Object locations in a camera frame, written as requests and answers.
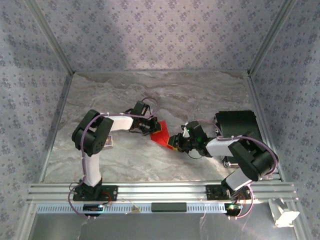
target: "red object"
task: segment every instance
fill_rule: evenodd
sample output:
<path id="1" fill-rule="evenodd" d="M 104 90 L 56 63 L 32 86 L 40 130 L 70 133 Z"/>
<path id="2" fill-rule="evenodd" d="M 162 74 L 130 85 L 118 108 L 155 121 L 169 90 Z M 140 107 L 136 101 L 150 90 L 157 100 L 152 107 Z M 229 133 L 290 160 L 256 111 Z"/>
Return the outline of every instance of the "red object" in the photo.
<path id="1" fill-rule="evenodd" d="M 161 131 L 150 134 L 151 140 L 166 148 L 173 149 L 171 146 L 168 145 L 169 132 L 166 121 L 159 121 L 159 123 L 161 125 Z"/>

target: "gray marble floor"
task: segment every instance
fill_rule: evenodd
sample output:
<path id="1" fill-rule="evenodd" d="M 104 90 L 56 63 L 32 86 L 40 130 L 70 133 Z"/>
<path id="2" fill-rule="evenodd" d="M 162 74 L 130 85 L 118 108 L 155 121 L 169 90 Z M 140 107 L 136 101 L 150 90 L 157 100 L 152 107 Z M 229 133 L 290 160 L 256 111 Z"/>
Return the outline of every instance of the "gray marble floor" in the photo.
<path id="1" fill-rule="evenodd" d="M 160 105 L 158 120 L 166 120 L 169 134 L 174 135 L 187 121 L 212 120 L 218 111 L 251 109 L 245 80 L 241 73 L 218 71 L 75 74 L 44 182 L 70 183 L 82 176 L 80 153 L 71 135 L 88 110 L 119 113 L 144 97 L 154 97 Z M 212 126 L 204 129 L 214 136 Z M 149 136 L 116 131 L 112 137 L 113 148 L 100 155 L 104 182 L 222 180 L 230 173 L 221 159 L 191 159 Z"/>

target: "patterned wallpaper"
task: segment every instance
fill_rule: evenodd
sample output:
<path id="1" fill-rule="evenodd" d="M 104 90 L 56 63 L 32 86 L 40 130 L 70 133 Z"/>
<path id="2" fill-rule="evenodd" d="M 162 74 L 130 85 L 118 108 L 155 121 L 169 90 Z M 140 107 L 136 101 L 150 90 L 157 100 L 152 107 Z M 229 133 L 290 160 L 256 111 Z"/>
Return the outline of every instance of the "patterned wallpaper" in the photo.
<path id="1" fill-rule="evenodd" d="M 288 181 L 320 239 L 320 3 L 298 0 L 254 76 Z"/>
<path id="2" fill-rule="evenodd" d="M 39 180 L 67 75 L 25 3 L 0 7 L 0 239 L 7 240 Z"/>
<path id="3" fill-rule="evenodd" d="M 75 72 L 246 70 L 283 0 L 38 0 Z"/>

